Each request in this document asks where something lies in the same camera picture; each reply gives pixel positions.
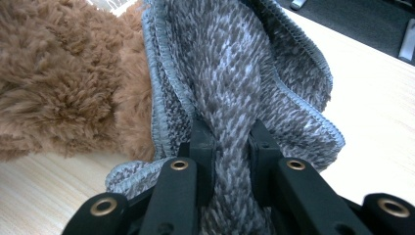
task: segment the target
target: light wood surface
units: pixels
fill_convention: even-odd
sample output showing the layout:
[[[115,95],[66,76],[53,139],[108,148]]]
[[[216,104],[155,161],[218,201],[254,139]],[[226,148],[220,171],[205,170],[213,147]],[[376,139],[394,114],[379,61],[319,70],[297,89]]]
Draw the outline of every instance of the light wood surface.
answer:
[[[415,68],[289,13],[325,55],[334,76],[324,115],[344,134],[339,159],[322,173],[338,194],[369,193],[415,205]],[[0,234],[60,234],[76,210],[105,191],[124,156],[52,154],[0,164]]]

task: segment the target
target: fluffy brown fur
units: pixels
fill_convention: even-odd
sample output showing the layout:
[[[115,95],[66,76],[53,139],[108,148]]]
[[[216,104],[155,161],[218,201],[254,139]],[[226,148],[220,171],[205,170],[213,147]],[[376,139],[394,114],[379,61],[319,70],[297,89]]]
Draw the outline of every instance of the fluffy brown fur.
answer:
[[[79,0],[0,1],[0,160],[94,151],[152,159],[138,6],[116,18]]]

